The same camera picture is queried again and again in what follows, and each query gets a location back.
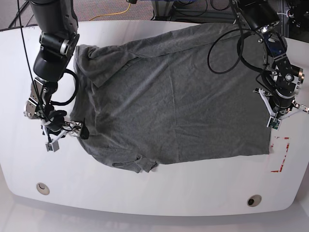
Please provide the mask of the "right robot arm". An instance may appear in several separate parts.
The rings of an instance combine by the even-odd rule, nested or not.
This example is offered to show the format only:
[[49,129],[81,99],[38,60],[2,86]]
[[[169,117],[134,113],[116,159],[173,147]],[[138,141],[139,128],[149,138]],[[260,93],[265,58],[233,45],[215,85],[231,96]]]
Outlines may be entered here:
[[[89,131],[84,121],[66,121],[67,112],[56,110],[56,106],[66,106],[77,96],[79,80],[77,75],[67,68],[80,35],[78,18],[71,0],[28,0],[37,24],[41,29],[40,50],[30,73],[31,93],[24,109],[29,119],[41,121],[41,129],[47,137],[48,151],[58,149],[58,140],[67,134],[88,139]],[[74,78],[75,90],[65,102],[52,100],[58,89],[58,82],[64,74]]]

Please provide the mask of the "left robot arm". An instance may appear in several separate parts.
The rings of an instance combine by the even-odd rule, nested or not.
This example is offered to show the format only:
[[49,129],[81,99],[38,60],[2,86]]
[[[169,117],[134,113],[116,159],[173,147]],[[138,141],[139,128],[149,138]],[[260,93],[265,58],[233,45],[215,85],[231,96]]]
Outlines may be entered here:
[[[269,112],[270,123],[277,123],[296,112],[308,113],[309,108],[296,102],[304,82],[304,71],[288,59],[287,43],[275,26],[280,18],[266,0],[231,0],[229,7],[235,18],[237,28],[222,34],[219,39],[239,32],[237,43],[238,58],[235,64],[225,71],[215,71],[214,74],[226,74],[232,71],[239,62],[257,73],[256,82],[260,85],[255,92],[264,101]],[[263,66],[261,68],[250,64],[244,57],[245,40],[255,35],[263,48]]]

